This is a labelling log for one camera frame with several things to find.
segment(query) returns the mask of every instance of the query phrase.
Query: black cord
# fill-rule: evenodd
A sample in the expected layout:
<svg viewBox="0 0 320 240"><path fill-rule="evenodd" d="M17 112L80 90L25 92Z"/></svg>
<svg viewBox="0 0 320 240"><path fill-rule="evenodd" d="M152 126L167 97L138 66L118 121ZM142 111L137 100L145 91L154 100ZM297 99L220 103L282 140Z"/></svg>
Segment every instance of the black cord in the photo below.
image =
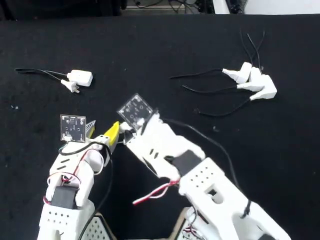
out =
<svg viewBox="0 0 320 240"><path fill-rule="evenodd" d="M170 7L172 8L172 10L173 10L176 14L178 14L179 8L178 8L178 9L175 9L174 6L172 6L172 0L168 0L168 3L169 3L169 5L170 5Z"/></svg>
<svg viewBox="0 0 320 240"><path fill-rule="evenodd" d="M262 43L263 43L264 40L265 40L265 36L266 36L266 31L263 30L262 38L261 38L261 40L260 40L260 42L259 42L259 44L258 44L258 47L256 48L256 49L258 50L258 52L259 52L259 50L260 50L260 47L262 46ZM255 59L256 55L257 55L257 53L255 52L255 53L251 56L251 57L252 57L252 60Z"/></svg>
<svg viewBox="0 0 320 240"><path fill-rule="evenodd" d="M228 86L228 87L221 88L221 89L214 90L214 91L201 91L201 90L193 89L193 88L188 87L186 85L181 85L181 87L184 88L184 89L187 89L188 91L196 93L196 94L217 94L217 93L225 91L225 90L237 89L237 86Z"/></svg>
<svg viewBox="0 0 320 240"><path fill-rule="evenodd" d="M246 14L245 9L240 4L237 7L240 9L240 11L238 11L238 14Z"/></svg>
<svg viewBox="0 0 320 240"><path fill-rule="evenodd" d="M182 5L183 5L183 4L180 3L179 7L177 8L177 14L179 13L179 9L181 8Z"/></svg>
<svg viewBox="0 0 320 240"><path fill-rule="evenodd" d="M136 5L137 8L139 9L145 9L145 8L148 8L148 7L152 7L152 6L155 6L155 5L158 5L160 3L162 3L164 0L159 0L157 2L154 2L154 3L151 3L149 5L145 5L145 6L139 6L139 4L137 3L136 0L133 0L134 4Z"/></svg>
<svg viewBox="0 0 320 240"><path fill-rule="evenodd" d="M244 219L246 216L249 215L251 203L252 203L252 201L248 200L248 203L246 204L246 207L244 209L243 215L240 217L241 219Z"/></svg>
<svg viewBox="0 0 320 240"><path fill-rule="evenodd" d="M195 9L198 9L197 6L196 6L194 3L193 3L193 4L187 3L187 0L183 0L183 1L181 1L181 0L174 0L174 1L176 1L176 2L178 2L178 3L181 3L181 4L183 4L183 5L187 5L187 6L189 6L189 7L193 7L193 8L195 8Z"/></svg>
<svg viewBox="0 0 320 240"><path fill-rule="evenodd" d="M251 57L251 55L250 55L250 53L249 53L249 51L248 51L248 49L247 49L247 47L246 47L246 45L245 45L245 42L244 42L244 38L243 38L243 36L242 36L242 31L241 31L241 29L240 29L240 39L241 39L242 47L243 47L246 55L248 56L251 65L253 66L253 65L254 65L254 61L253 61L253 59L252 59L252 57Z"/></svg>
<svg viewBox="0 0 320 240"><path fill-rule="evenodd" d="M51 74L51 71L36 69L36 68L15 68L14 69L18 74L33 74L33 73L42 73L52 77L54 80L61 82L61 79Z"/></svg>
<svg viewBox="0 0 320 240"><path fill-rule="evenodd" d="M209 74L209 73L212 73L212 72L222 72L222 68L213 68L213 69L210 69L210 70L207 70L207 71L200 71L200 72L191 73L191 74L171 76L170 79L181 79L181 78L188 78L188 77L196 77L196 76Z"/></svg>
<svg viewBox="0 0 320 240"><path fill-rule="evenodd" d="M215 114L215 113L207 113L207 112L203 112L200 111L199 109L196 109L196 112L199 115L204 115L204 116L208 116L208 117L224 117L230 114L233 114L235 111L239 110L240 108L242 108L245 104L250 102L250 98L246 99L244 102L242 102L239 106L237 106L236 108L232 109L231 111L225 112L225 113L220 113L220 114Z"/></svg>
<svg viewBox="0 0 320 240"><path fill-rule="evenodd" d="M54 74L54 75L60 75L60 76L64 76L66 77L67 74L64 74L64 73L61 73L61 72L57 72L57 71L48 71L48 70L45 70L47 73L51 73L51 74Z"/></svg>
<svg viewBox="0 0 320 240"><path fill-rule="evenodd" d="M194 219L192 220L192 222L190 222L190 226L192 227L192 224L195 223L195 221L197 220L197 217L198 217L198 212L196 210L196 207L192 204L192 208L193 208L193 211L194 211Z"/></svg>
<svg viewBox="0 0 320 240"><path fill-rule="evenodd" d="M260 54L259 54L259 52L258 52L258 49L256 48L256 45L255 45L254 42L252 41L249 33L247 33L246 35L247 35L247 37L248 37L251 45L253 46L253 48L254 48L254 50L255 50L256 55L257 55L257 57L258 57L258 65L259 65L259 69L260 69L260 72L261 72Z"/></svg>
<svg viewBox="0 0 320 240"><path fill-rule="evenodd" d="M204 139L208 140L210 143L212 143L213 145L215 145L215 146L218 147L219 149L221 149L222 152L225 154L226 158L228 159L231 176L232 176L232 178L233 178L233 183L234 183L234 185L241 191L240 186L239 186L239 183L238 183L238 180L237 180L237 177L236 177L234 165L233 165L233 163L232 163L232 160L231 160L231 158L230 158L230 155L229 155L229 153L227 152L227 150L226 150L219 142L217 142L216 140L213 140L212 138L204 135L202 132L200 132L199 130L197 130L195 127L193 127L193 126L191 126L191 125L189 125L189 124L186 124L186 123L184 123L184 122L177 121L177 120L173 120L173 119L167 119L167 118L163 118L162 120L164 120L165 122L168 122L168 123L172 123L172 124L178 125L178 126L180 126L180 127L189 128L189 129L193 130L195 133L199 134L199 135L200 135L201 137L203 137Z"/></svg>
<svg viewBox="0 0 320 240"><path fill-rule="evenodd" d="M100 210L100 208L103 206L103 204L105 203L105 201L107 200L110 191L111 191L111 187L112 187L112 182L113 182L113 174L114 174L114 165L110 156L110 164L111 164L111 173L110 173L110 182L109 182L109 186L108 189L103 197L103 199L100 201L99 205L96 207L96 209L94 210L94 212L92 213L92 215L89 217L88 221L85 223L79 237L78 240L81 240L83 235L85 234L85 231L87 229L87 227L89 226L90 222L92 221L92 219L95 217L95 215L97 214L97 212Z"/></svg>
<svg viewBox="0 0 320 240"><path fill-rule="evenodd" d="M141 128L141 136L144 134L146 127L150 121L150 119L153 117L153 115L155 115L156 113L158 113L158 108L156 107L153 112L150 114L150 116L144 121L142 128Z"/></svg>
<svg viewBox="0 0 320 240"><path fill-rule="evenodd" d="M188 5L185 4L184 7L187 7L192 14L195 14L195 12L192 11L192 8L191 8L190 6L188 6Z"/></svg>
<svg viewBox="0 0 320 240"><path fill-rule="evenodd" d="M76 151L72 151L72 152L62 152L62 150L63 150L64 148L59 148L58 152L59 152L59 154L61 154L62 156L70 156L70 155L78 154L78 153L86 150L87 148L89 148L89 147L90 147L91 145L93 145L93 144L98 144L98 145L103 146L103 147L106 149L106 151L108 152L108 155L109 155L109 157L110 157L110 159L111 159L111 155L112 155L112 154L111 154L110 148L109 148L106 144L104 144L104 143L102 143L102 142L98 142L98 141L92 141L92 142L90 142L89 144L87 144L86 146L84 146L84 147L82 147L82 148L80 148L80 149L78 149L78 150L76 150Z"/></svg>

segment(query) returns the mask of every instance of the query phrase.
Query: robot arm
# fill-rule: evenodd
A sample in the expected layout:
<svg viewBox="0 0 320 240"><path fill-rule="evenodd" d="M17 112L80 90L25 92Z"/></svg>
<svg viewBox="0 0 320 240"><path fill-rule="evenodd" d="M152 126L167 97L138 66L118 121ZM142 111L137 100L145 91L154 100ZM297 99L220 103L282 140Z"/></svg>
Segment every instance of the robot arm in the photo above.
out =
<svg viewBox="0 0 320 240"><path fill-rule="evenodd" d="M60 149L47 179L38 240L78 240L95 211L88 199L94 176L110 161L118 136L116 122L105 135L87 138L85 143L68 142ZM108 148L105 156L103 148Z"/></svg>
<svg viewBox="0 0 320 240"><path fill-rule="evenodd" d="M128 129L126 122L120 125L121 131ZM149 119L143 134L141 127L124 144L159 178L178 183L179 193L196 209L186 214L186 232L196 236L192 239L290 240L258 204L250 201L249 213L244 214L246 196L199 146L176 135L158 113ZM183 232L180 235L177 239L183 239Z"/></svg>

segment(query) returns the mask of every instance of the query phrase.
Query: perforated bracket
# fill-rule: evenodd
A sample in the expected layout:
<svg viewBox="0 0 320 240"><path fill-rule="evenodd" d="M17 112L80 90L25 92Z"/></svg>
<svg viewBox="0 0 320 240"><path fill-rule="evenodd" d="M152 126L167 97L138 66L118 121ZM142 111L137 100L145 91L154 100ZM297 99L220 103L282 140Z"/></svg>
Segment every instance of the perforated bracket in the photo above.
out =
<svg viewBox="0 0 320 240"><path fill-rule="evenodd" d="M108 231L98 216L95 216L86 228L81 240L111 240Z"/></svg>
<svg viewBox="0 0 320 240"><path fill-rule="evenodd" d="M224 176L225 173L215 164L215 162L207 157L190 172L188 172L180 180L180 186L194 186L202 192L209 192L212 189L213 184L217 176Z"/></svg>
<svg viewBox="0 0 320 240"><path fill-rule="evenodd" d="M81 209L68 209L58 206L44 204L39 226L54 229L60 233L79 233L83 221L89 218L95 207L91 201L87 201Z"/></svg>

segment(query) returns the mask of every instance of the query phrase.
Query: black table surface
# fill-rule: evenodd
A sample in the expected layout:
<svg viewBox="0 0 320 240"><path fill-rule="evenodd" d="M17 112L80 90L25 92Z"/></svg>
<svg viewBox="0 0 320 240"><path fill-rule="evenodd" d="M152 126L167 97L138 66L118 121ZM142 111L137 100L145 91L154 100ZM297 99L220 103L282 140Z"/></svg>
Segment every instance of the black table surface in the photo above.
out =
<svg viewBox="0 0 320 240"><path fill-rule="evenodd" d="M240 68L248 61L240 29L256 43L265 30L261 64L278 93L227 117L199 116L195 108L224 112L252 93L196 95L180 85L214 90L234 82L219 74L169 76ZM319 15L0 22L0 239L36 239L49 168L62 145L60 114L96 120L96 134L101 134L120 119L117 109L134 93L158 107L161 116L191 124L224 145L246 196L293 240L319 239L319 29ZM17 74L14 68L88 70L94 81L72 94L50 78ZM200 145L231 177L219 149L188 129L173 129ZM167 237L188 201L172 188L161 199L133 207L133 200L167 180L153 176L126 147L115 150L113 162L112 191L101 212L114 234L119 239ZM107 189L109 171L95 179L90 195L95 204Z"/></svg>

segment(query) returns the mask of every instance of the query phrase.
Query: white adapter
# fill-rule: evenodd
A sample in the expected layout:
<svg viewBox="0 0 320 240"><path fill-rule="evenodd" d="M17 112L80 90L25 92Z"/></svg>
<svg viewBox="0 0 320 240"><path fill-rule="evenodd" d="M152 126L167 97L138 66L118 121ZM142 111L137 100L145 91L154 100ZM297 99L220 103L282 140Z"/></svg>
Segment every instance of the white adapter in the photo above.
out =
<svg viewBox="0 0 320 240"><path fill-rule="evenodd" d="M263 89L252 95L250 97L251 101L256 99L273 99L277 94L277 88L269 75L263 74L262 81L264 82Z"/></svg>
<svg viewBox="0 0 320 240"><path fill-rule="evenodd" d="M84 87L89 87L93 79L92 72L82 70L72 70L66 77L70 82L75 82L77 85Z"/></svg>
<svg viewBox="0 0 320 240"><path fill-rule="evenodd" d="M265 81L257 67L251 68L249 82L238 84L237 89L246 89L252 92L259 92L265 87Z"/></svg>
<svg viewBox="0 0 320 240"><path fill-rule="evenodd" d="M65 87L72 93L80 93L80 91L78 90L79 87L74 81L66 81L61 79L61 84L65 85Z"/></svg>
<svg viewBox="0 0 320 240"><path fill-rule="evenodd" d="M227 74L230 78L235 80L237 84L244 84L245 82L248 81L250 72L251 72L252 65L249 62L244 62L242 64L242 67L240 71L235 71L235 70L228 70L223 68L222 72L224 74Z"/></svg>

